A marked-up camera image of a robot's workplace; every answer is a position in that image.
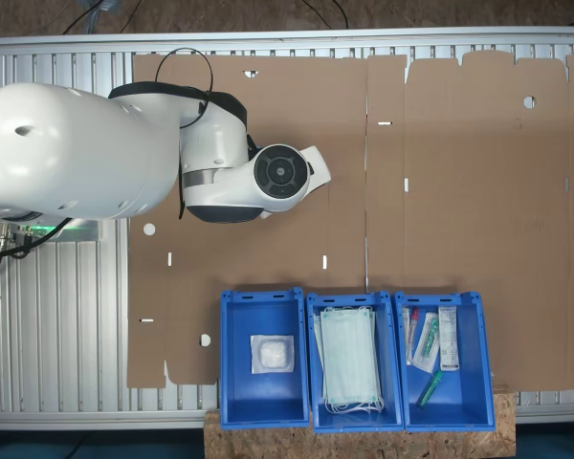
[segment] table surface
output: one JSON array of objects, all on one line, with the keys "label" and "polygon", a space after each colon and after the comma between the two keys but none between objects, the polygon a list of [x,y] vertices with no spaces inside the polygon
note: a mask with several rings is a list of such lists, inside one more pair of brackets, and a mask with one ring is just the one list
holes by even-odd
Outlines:
[{"label": "table surface", "polygon": [[231,458],[483,458],[517,454],[515,395],[494,381],[494,432],[373,432],[315,435],[308,428],[223,430],[219,411],[208,411],[204,423],[207,459]]}]

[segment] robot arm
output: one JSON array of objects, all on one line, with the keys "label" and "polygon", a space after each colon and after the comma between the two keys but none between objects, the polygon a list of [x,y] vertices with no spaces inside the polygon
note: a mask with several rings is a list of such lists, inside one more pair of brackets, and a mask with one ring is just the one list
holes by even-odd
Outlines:
[{"label": "robot arm", "polygon": [[250,159],[247,111],[225,93],[157,82],[109,98],[38,83],[0,89],[0,218],[142,214],[167,196],[179,161],[186,207],[207,222],[285,211],[330,181],[316,147],[270,145]]}]

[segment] blue bin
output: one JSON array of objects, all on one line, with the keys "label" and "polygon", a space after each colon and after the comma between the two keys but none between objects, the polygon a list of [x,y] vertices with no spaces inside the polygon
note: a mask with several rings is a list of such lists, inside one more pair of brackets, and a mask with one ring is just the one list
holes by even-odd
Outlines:
[{"label": "blue bin", "polygon": [[[293,335],[291,373],[251,373],[252,335]],[[221,427],[308,427],[302,290],[221,294]]]},{"label": "blue bin", "polygon": [[[382,412],[363,411],[348,414],[333,414],[325,409],[322,397],[323,371],[317,341],[315,338],[314,315],[327,307],[369,306],[376,312],[374,334],[376,358],[381,381],[381,391],[385,400]],[[306,297],[308,314],[308,348],[310,356],[311,399],[313,406],[313,428],[316,433],[375,432],[403,430],[402,401],[397,350],[391,312],[391,298],[387,292],[367,295],[332,295]]]},{"label": "blue bin", "polygon": [[[398,351],[406,430],[411,432],[495,430],[496,414],[487,352],[485,316],[480,294],[469,292],[461,295],[405,295],[399,292],[394,296],[394,305],[395,324],[399,330]],[[416,306],[419,310],[413,341],[415,350],[423,331],[425,314],[437,313],[438,306],[457,307],[460,369],[444,372],[442,381],[422,409],[417,407],[417,400],[432,375],[412,365],[406,365],[402,306],[409,308]],[[440,353],[433,371],[439,368]]]}]

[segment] face mask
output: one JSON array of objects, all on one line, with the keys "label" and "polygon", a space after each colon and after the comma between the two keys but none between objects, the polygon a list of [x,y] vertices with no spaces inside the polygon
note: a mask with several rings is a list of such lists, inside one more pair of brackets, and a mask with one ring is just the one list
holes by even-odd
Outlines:
[{"label": "face mask", "polygon": [[333,413],[381,411],[374,313],[328,308],[320,314],[320,325],[326,408]]}]

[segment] brown cardboard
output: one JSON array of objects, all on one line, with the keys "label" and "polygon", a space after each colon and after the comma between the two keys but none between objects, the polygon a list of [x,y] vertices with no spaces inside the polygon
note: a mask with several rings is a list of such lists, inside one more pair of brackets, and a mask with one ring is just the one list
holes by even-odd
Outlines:
[{"label": "brown cardboard", "polygon": [[[134,79],[152,80],[160,59],[137,55]],[[223,290],[364,289],[366,62],[210,56],[210,63],[213,89],[247,107],[257,143],[316,145],[332,182],[266,220],[214,225],[186,211],[179,222],[176,187],[158,207],[131,220],[129,387],[164,387],[165,361],[173,383],[216,381]],[[246,71],[256,71],[255,77]],[[209,70],[199,56],[173,56],[160,81],[206,88]],[[155,225],[153,236],[144,235],[146,223]],[[210,335],[209,347],[200,346],[202,334]]]},{"label": "brown cardboard", "polygon": [[574,57],[368,64],[370,291],[480,291],[492,371],[574,388]]},{"label": "brown cardboard", "polygon": [[[135,79],[159,60],[137,56]],[[211,63],[258,143],[315,144],[333,180],[265,221],[179,222],[176,188],[132,219],[130,387],[163,387],[164,361],[174,383],[215,381],[221,290],[360,292],[366,237],[370,292],[480,291],[495,375],[516,390],[574,388],[574,56],[569,82],[559,60],[491,51],[417,59],[406,83],[405,56]],[[160,80],[208,77],[179,56]]]}]

